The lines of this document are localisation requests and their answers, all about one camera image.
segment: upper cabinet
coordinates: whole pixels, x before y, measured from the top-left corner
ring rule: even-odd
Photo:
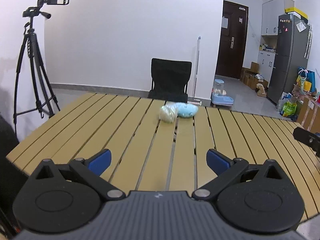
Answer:
[[[262,4],[261,35],[278,35],[278,17],[288,7],[294,7],[293,0],[271,0]]]

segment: green bag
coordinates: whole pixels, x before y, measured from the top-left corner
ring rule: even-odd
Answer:
[[[295,114],[296,110],[297,110],[297,103],[291,103],[291,102],[287,101],[284,103],[280,114],[283,117],[287,117],[289,115]]]

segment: light blue plush object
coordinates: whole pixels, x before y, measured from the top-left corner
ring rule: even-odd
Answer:
[[[198,106],[186,103],[175,103],[175,107],[178,109],[178,116],[180,117],[193,117],[198,112]]]

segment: black tripod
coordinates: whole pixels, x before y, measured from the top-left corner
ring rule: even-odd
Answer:
[[[23,17],[30,17],[30,22],[26,23],[24,26],[24,33],[23,33],[24,38],[23,38],[21,49],[20,49],[20,54],[19,54],[19,59],[18,59],[18,64],[17,64],[17,75],[16,75],[15,90],[14,90],[14,113],[13,113],[13,123],[14,123],[16,135],[17,135],[17,116],[18,115],[26,114],[26,113],[38,110],[41,118],[44,117],[44,113],[47,114],[50,118],[50,117],[54,116],[54,112],[53,112],[52,106],[50,104],[50,100],[52,100],[52,99],[55,102],[58,110],[60,111],[57,98],[56,98],[55,94],[53,93],[52,87],[49,83],[48,76],[47,76],[45,69],[44,69],[44,64],[43,64],[42,57],[40,54],[37,36],[36,36],[35,30],[33,29],[33,26],[32,26],[33,17],[38,16],[39,14],[43,15],[47,19],[49,19],[51,17],[51,14],[49,14],[49,13],[41,12],[40,11],[41,7],[42,7],[42,5],[37,6],[37,7],[29,7],[26,11],[23,12],[23,15],[22,15]],[[21,70],[22,58],[23,58],[25,46],[27,43],[28,43],[28,57],[30,59],[32,83],[33,83],[33,89],[34,89],[35,97],[36,97],[36,108],[17,113],[18,80],[19,80],[19,74],[20,74],[20,70]],[[37,89],[37,84],[36,84],[35,69],[38,74],[42,93],[44,95],[44,100],[45,100],[44,103],[41,103],[41,101],[39,99],[39,94],[38,94],[38,89]],[[50,98],[48,97],[42,76],[44,77],[44,80],[45,80],[45,82],[48,86],[48,89],[50,91],[50,94],[51,94]],[[47,105],[48,111],[43,109],[43,107],[45,105]]]

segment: white cabinet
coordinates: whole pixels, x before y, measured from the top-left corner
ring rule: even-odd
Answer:
[[[258,56],[259,73],[268,82],[270,82],[270,78],[272,75],[275,56],[276,54],[271,52],[259,51],[259,56]]]
[[[261,35],[278,35],[279,16],[288,7],[294,7],[293,0],[271,0],[262,4]]]

